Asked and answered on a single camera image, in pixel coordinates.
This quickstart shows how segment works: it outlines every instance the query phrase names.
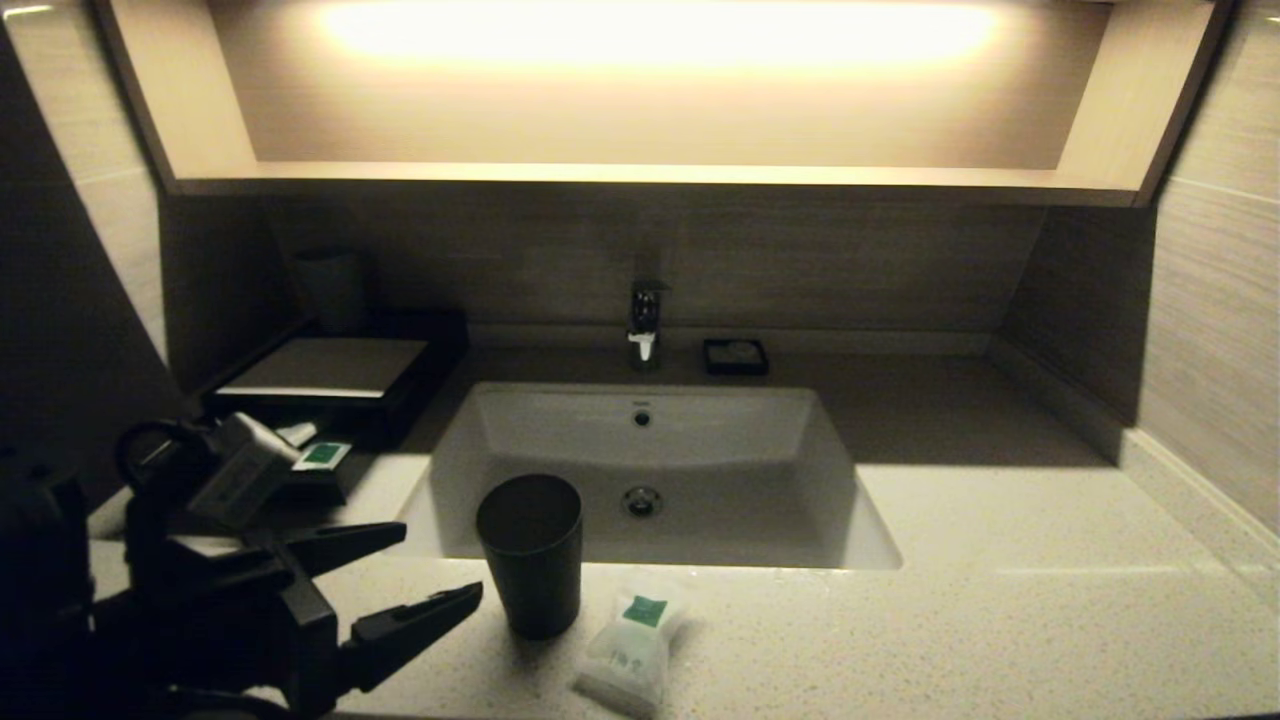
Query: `white sink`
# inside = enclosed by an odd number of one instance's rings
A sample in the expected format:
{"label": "white sink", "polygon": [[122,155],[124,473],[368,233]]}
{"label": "white sink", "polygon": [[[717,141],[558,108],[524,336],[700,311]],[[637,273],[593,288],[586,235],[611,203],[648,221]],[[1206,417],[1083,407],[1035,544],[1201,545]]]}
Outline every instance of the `white sink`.
{"label": "white sink", "polygon": [[[475,512],[527,473],[582,496],[591,562],[897,569],[902,557],[809,389],[481,383],[401,511],[401,555],[483,557]],[[660,509],[623,502],[644,487]],[[643,503],[632,503],[643,510]]]}

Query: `speckled countertop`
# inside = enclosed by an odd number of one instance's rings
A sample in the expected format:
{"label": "speckled countertop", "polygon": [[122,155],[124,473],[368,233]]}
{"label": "speckled countertop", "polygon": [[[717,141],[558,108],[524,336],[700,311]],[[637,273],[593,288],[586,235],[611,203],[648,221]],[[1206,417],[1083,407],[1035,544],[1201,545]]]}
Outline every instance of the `speckled countertop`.
{"label": "speckled countertop", "polygon": [[[618,354],[474,350],[337,520],[396,510],[477,379],[813,387],[905,565],[649,566],[686,577],[662,717],[1220,717],[1280,710],[1277,618],[1120,470],[974,357],[774,357],[765,380]],[[104,520],[97,519],[99,527]],[[100,592],[122,547],[95,541]],[[570,685],[625,565],[582,569],[559,638],[513,638],[485,564],[379,555],[319,579],[343,624],[484,580],[476,614],[339,714],[613,717]]]}

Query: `glowing light strip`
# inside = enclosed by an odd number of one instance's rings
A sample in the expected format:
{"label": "glowing light strip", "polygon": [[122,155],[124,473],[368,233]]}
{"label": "glowing light strip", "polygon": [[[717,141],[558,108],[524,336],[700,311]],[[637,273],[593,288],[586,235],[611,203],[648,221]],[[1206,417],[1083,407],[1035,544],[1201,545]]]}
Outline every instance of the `glowing light strip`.
{"label": "glowing light strip", "polygon": [[14,8],[12,10],[4,12],[4,19],[9,19],[17,15],[29,15],[32,13],[47,13],[52,10],[52,5],[27,5],[26,8]]}
{"label": "glowing light strip", "polygon": [[388,0],[326,4],[349,50],[426,63],[840,67],[965,55],[996,29],[957,3]]}

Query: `wrapped toiletry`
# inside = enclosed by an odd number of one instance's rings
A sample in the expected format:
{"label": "wrapped toiletry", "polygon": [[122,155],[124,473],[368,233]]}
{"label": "wrapped toiletry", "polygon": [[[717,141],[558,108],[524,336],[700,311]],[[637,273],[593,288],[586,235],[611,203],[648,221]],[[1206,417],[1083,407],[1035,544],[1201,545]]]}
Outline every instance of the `wrapped toiletry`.
{"label": "wrapped toiletry", "polygon": [[667,683],[671,638],[685,619],[687,592],[637,574],[618,589],[613,616],[579,662],[576,689],[634,717],[653,715]]}

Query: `chrome faucet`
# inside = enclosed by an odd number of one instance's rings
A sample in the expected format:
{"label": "chrome faucet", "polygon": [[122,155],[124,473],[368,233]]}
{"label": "chrome faucet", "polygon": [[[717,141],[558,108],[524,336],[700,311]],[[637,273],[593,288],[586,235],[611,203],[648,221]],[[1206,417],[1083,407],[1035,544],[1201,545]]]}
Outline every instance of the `chrome faucet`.
{"label": "chrome faucet", "polygon": [[636,370],[658,368],[659,292],[671,290],[659,281],[631,283],[631,316],[627,319],[627,356]]}

